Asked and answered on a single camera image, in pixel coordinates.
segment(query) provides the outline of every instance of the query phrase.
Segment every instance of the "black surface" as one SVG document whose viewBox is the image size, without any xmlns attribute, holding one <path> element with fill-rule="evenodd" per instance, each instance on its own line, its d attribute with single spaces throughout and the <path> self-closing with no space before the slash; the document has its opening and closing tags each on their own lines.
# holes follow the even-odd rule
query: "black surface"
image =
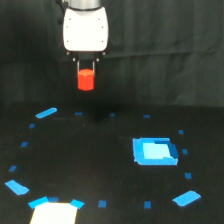
<svg viewBox="0 0 224 224">
<path fill-rule="evenodd" d="M 58 107 L 52 116 L 35 118 L 47 108 L 11 107 L 0 121 L 1 224 L 28 224 L 33 212 L 28 202 L 44 196 L 85 202 L 77 224 L 223 222 L 224 110 L 116 109 L 111 118 L 115 108 L 96 116 L 97 109 Z M 77 111 L 83 115 L 75 116 Z M 151 118 L 143 119 L 144 114 Z M 135 163 L 132 138 L 138 137 L 169 137 L 178 149 L 178 166 Z M 29 142 L 27 148 L 20 147 L 23 141 Z M 9 173 L 12 165 L 18 168 Z M 11 179 L 30 192 L 16 196 L 4 185 Z M 189 190 L 202 198 L 184 208 L 172 202 Z M 98 208 L 99 200 L 107 201 L 106 209 Z M 152 202 L 151 210 L 143 208 L 144 201 Z"/>
</svg>

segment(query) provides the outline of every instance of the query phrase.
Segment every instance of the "white square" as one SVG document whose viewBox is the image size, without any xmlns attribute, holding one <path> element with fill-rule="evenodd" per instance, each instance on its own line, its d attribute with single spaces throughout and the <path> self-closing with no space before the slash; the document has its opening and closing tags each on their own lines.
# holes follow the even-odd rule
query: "white square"
<svg viewBox="0 0 224 224">
<path fill-rule="evenodd" d="M 143 143 L 143 152 L 145 159 L 173 158 L 166 144 Z"/>
<path fill-rule="evenodd" d="M 30 224 L 74 224 L 77 208 L 68 203 L 44 203 L 38 205 Z"/>
</svg>

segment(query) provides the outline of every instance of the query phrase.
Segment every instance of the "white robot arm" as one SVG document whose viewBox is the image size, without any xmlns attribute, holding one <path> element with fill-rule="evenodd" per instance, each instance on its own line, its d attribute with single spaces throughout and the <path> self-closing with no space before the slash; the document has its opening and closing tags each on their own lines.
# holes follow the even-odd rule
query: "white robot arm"
<svg viewBox="0 0 224 224">
<path fill-rule="evenodd" d="M 96 64 L 100 62 L 99 53 L 102 52 L 105 55 L 105 49 L 108 45 L 109 27 L 106 10 L 101 6 L 101 0 L 62 1 L 68 3 L 65 12 L 60 0 L 56 0 L 56 3 L 61 6 L 64 14 L 64 46 L 67 54 L 72 54 L 73 61 L 77 63 L 78 79 L 80 73 L 79 66 L 84 54 L 93 54 L 92 71 L 95 76 Z"/>
</svg>

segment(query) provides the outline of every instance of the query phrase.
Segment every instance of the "red cube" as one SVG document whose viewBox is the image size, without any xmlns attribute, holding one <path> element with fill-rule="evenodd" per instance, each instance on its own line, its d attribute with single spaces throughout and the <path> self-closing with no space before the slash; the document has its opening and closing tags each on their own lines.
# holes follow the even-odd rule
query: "red cube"
<svg viewBox="0 0 224 224">
<path fill-rule="evenodd" d="M 94 89 L 94 71 L 82 69 L 78 73 L 78 88 L 83 91 Z"/>
</svg>

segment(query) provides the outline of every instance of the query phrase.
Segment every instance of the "blue tape strip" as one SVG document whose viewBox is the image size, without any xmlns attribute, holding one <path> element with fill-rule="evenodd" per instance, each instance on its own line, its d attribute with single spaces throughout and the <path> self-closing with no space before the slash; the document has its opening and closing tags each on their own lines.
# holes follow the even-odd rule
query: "blue tape strip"
<svg viewBox="0 0 224 224">
<path fill-rule="evenodd" d="M 16 181 L 11 180 L 9 182 L 6 182 L 5 185 L 7 187 L 9 187 L 14 193 L 16 193 L 17 195 L 22 195 L 22 194 L 26 194 L 29 189 L 18 184 Z"/>
<path fill-rule="evenodd" d="M 27 145 L 28 145 L 28 142 L 23 142 L 21 147 L 27 147 Z"/>
<path fill-rule="evenodd" d="M 183 152 L 184 155 L 187 155 L 188 154 L 187 149 L 182 149 L 182 152 Z"/>
<path fill-rule="evenodd" d="M 75 115 L 81 116 L 82 115 L 82 112 L 76 112 Z"/>
<path fill-rule="evenodd" d="M 11 166 L 11 168 L 9 169 L 10 172 L 14 172 L 16 170 L 17 166 Z"/>
<path fill-rule="evenodd" d="M 188 191 L 187 193 L 174 198 L 173 201 L 176 202 L 179 206 L 183 207 L 192 203 L 193 201 L 196 201 L 199 198 L 201 198 L 201 195 L 197 194 L 194 191 Z"/>
<path fill-rule="evenodd" d="M 186 179 L 191 179 L 191 173 L 185 173 L 185 178 Z"/>
<path fill-rule="evenodd" d="M 73 200 L 71 202 L 71 205 L 73 205 L 74 207 L 77 207 L 78 209 L 82 208 L 82 206 L 84 205 L 84 202 L 81 201 L 77 201 L 77 200 Z"/>
<path fill-rule="evenodd" d="M 49 202 L 58 202 L 58 198 L 56 197 L 52 197 L 52 198 L 48 198 Z"/>
<path fill-rule="evenodd" d="M 180 135 L 184 135 L 184 131 L 183 130 L 179 130 L 179 134 Z"/>
<path fill-rule="evenodd" d="M 99 208 L 106 208 L 107 207 L 107 202 L 100 200 L 99 204 L 98 204 L 98 207 Z"/>
<path fill-rule="evenodd" d="M 35 124 L 30 124 L 30 128 L 34 128 L 35 127 Z"/>
<path fill-rule="evenodd" d="M 151 202 L 150 201 L 145 201 L 144 208 L 145 209 L 150 209 L 151 208 Z"/>
<path fill-rule="evenodd" d="M 143 115 L 143 118 L 150 118 L 150 115 Z"/>
<path fill-rule="evenodd" d="M 50 108 L 36 115 L 37 118 L 41 119 L 57 112 L 57 108 Z"/>
<path fill-rule="evenodd" d="M 38 205 L 41 205 L 41 204 L 44 204 L 46 202 L 49 202 L 48 201 L 48 198 L 47 197 L 43 197 L 43 198 L 39 198 L 35 201 L 31 201 L 28 203 L 28 205 L 30 206 L 30 208 L 34 209 L 36 208 Z"/>
<path fill-rule="evenodd" d="M 178 163 L 178 159 L 176 158 L 166 158 L 163 159 L 145 159 L 144 157 L 144 150 L 143 150 L 143 143 L 154 143 L 155 138 L 142 138 L 142 139 L 133 139 L 133 154 L 134 154 L 134 161 L 137 162 L 139 165 L 171 165 L 176 166 Z"/>
</svg>

